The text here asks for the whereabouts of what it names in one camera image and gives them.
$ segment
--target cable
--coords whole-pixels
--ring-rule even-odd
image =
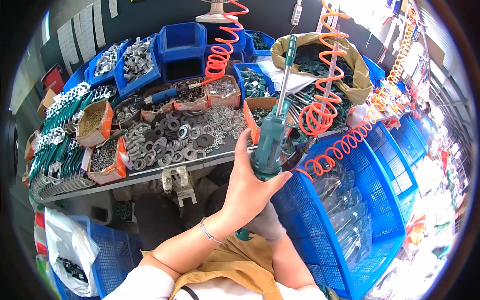
[[[293,31],[293,29],[295,29],[295,27],[297,27],[297,26],[296,26],[296,25],[293,25],[292,30],[290,30],[290,32],[288,33],[288,35],[291,35],[291,34],[292,34],[292,31]]]
[[[324,7],[326,7],[331,12],[331,13],[325,14],[323,16],[322,23],[324,24],[324,26],[326,26],[331,31],[333,31],[333,28],[327,26],[326,23],[325,23],[325,18],[326,17],[328,17],[330,15],[332,15],[332,16],[338,15],[342,18],[348,18],[347,15],[340,14],[340,13],[334,12],[331,9],[329,9],[325,5],[325,0],[322,0],[322,4],[323,4]],[[413,11],[409,12],[409,19],[414,24],[414,19],[413,19],[414,14],[412,14],[412,13],[413,13]],[[408,25],[409,25],[409,27],[407,27],[406,33],[404,35],[404,40],[402,42],[402,46],[400,47],[400,51],[399,51],[399,54],[397,56],[397,60],[395,61],[395,66],[394,66],[394,68],[390,72],[390,75],[387,78],[387,80],[392,85],[394,85],[395,83],[397,83],[399,81],[399,77],[403,72],[403,67],[402,67],[403,60],[407,57],[408,51],[410,49],[411,37],[412,37],[412,34],[413,34],[413,26],[411,26],[410,24],[408,24]],[[332,45],[323,41],[323,37],[325,37],[325,36],[341,36],[341,37],[345,37],[345,38],[348,37],[348,35],[346,35],[344,33],[340,33],[340,32],[319,35],[320,42],[322,42],[324,45],[326,45],[326,46],[328,46],[329,48],[332,48],[332,49],[333,49]],[[322,61],[324,61],[325,63],[327,63],[328,65],[331,65],[331,63],[323,57],[324,55],[327,55],[327,54],[345,55],[346,52],[344,52],[343,50],[339,50],[338,52],[337,51],[324,51],[324,52],[320,53],[319,58]],[[333,77],[330,77],[330,78],[320,79],[315,83],[315,86],[318,89],[320,89],[322,91],[325,91],[325,89],[320,86],[320,83],[327,82],[327,81],[333,81],[333,80],[339,80],[339,79],[343,78],[343,75],[344,75],[343,71],[338,67],[335,67],[335,70],[340,72],[339,76],[333,76]],[[303,127],[303,124],[302,124],[301,121],[299,122],[299,127],[305,134],[310,135],[310,136],[317,136],[318,134],[325,132],[330,126],[332,126],[333,118],[335,118],[337,116],[337,110],[335,109],[335,107],[333,106],[332,103],[340,103],[342,100],[341,100],[341,98],[339,98],[338,96],[336,96],[335,94],[333,94],[331,92],[329,93],[329,95],[333,96],[334,98],[322,97],[322,96],[318,96],[318,95],[315,95],[315,98],[318,99],[318,100],[321,100],[321,101],[326,101],[327,106],[329,106],[333,110],[334,113],[330,113],[330,111],[328,110],[327,107],[325,108],[324,111],[320,111],[319,108],[322,105],[321,102],[313,102],[310,106],[305,107],[301,111],[300,118],[299,118],[300,120],[301,120],[303,114],[308,110],[306,120],[307,120],[307,127],[310,131],[306,130]],[[392,97],[393,97],[393,93],[391,93],[390,88],[387,87],[387,86],[384,86],[382,88],[381,92],[379,92],[379,94],[374,94],[373,95],[373,97],[372,97],[373,98],[372,99],[372,109],[370,109],[367,112],[365,117],[363,117],[363,119],[359,122],[359,124],[357,126],[355,126],[351,129],[349,134],[343,136],[340,140],[334,142],[331,147],[328,147],[325,150],[324,154],[320,154],[317,157],[315,157],[314,159],[307,160],[305,162],[305,165],[304,165],[305,170],[303,170],[301,168],[296,168],[295,170],[304,174],[305,176],[307,176],[311,181],[313,181],[313,178],[306,171],[308,169],[308,165],[310,163],[313,164],[313,171],[318,176],[322,176],[324,173],[330,172],[332,170],[332,168],[335,166],[336,163],[335,163],[334,159],[331,156],[328,155],[329,152],[331,152],[330,154],[333,154],[333,156],[335,156],[337,159],[340,160],[340,159],[343,159],[343,154],[344,153],[349,154],[351,152],[351,149],[357,148],[358,144],[363,142],[363,138],[368,135],[368,132],[373,129],[372,124],[375,124],[377,122],[377,118],[380,117],[380,112],[384,110],[384,106],[388,105],[387,99],[390,100]],[[315,116],[313,115],[313,112],[315,112],[317,115],[322,116],[322,122],[321,123],[316,120]],[[316,129],[312,127],[312,125],[311,125],[312,122],[317,126]],[[329,165],[328,169],[324,169],[322,164],[320,164],[320,159],[321,158],[325,159],[325,161]]]
[[[239,41],[239,35],[236,33],[236,31],[241,31],[243,30],[243,25],[230,18],[229,16],[233,15],[240,15],[240,14],[246,14],[249,12],[248,8],[244,5],[241,5],[240,3],[234,2],[233,0],[228,0],[230,3],[235,4],[239,6],[240,8],[244,9],[241,12],[225,12],[223,13],[223,17],[230,20],[231,22],[235,23],[238,27],[225,27],[225,26],[220,26],[219,28],[222,30],[225,30],[226,32],[231,33],[235,39],[233,40],[224,40],[222,38],[216,37],[215,41],[218,43],[223,43],[227,45],[230,49],[227,50],[226,48],[219,46],[219,45],[214,45],[210,49],[214,54],[210,54],[208,56],[208,60],[206,63],[205,67],[205,76],[208,77],[209,79],[203,81],[200,85],[205,85],[209,82],[215,81],[217,79],[222,78],[225,75],[225,68],[227,67],[227,63],[230,60],[230,54],[233,53],[233,46],[232,43],[236,43]]]

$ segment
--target wrist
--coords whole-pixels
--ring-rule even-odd
[[[206,218],[203,224],[208,233],[219,241],[241,228],[241,226],[236,228],[235,223],[222,210]]]

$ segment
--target white sleeve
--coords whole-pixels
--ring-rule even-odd
[[[151,265],[141,265],[128,273],[125,281],[103,300],[168,300],[173,291],[173,279]]]

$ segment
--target white plastic bag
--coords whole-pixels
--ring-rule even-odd
[[[92,265],[98,255],[98,245],[88,236],[85,229],[56,209],[45,207],[45,234],[47,237],[48,260],[53,271],[63,284],[80,297],[98,296]],[[67,273],[57,257],[68,259],[85,272],[88,283]]]

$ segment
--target shelf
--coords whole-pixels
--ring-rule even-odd
[[[135,171],[135,170],[127,170],[127,177],[121,180],[117,180],[111,183],[103,184],[103,185],[94,185],[90,188],[76,190],[69,193],[59,194],[53,197],[40,199],[38,203],[47,203],[62,199],[68,199],[72,197],[78,197],[83,195],[88,195],[96,192],[103,192],[108,191],[116,188],[120,188],[123,186],[133,185],[137,183],[142,183],[145,181],[155,180],[162,178],[162,171],[166,168],[173,168],[186,165],[188,171],[194,171],[210,166],[215,166],[219,164],[223,164],[229,161],[233,161],[235,159],[234,152],[235,152],[235,143],[232,139],[227,138],[225,140],[226,144],[220,147],[218,150],[215,150],[209,153],[209,156],[205,158],[199,158],[196,160],[189,160],[184,161],[177,164],[171,164],[166,167],[150,167],[142,171]],[[249,146],[247,150],[254,150],[257,146]]]

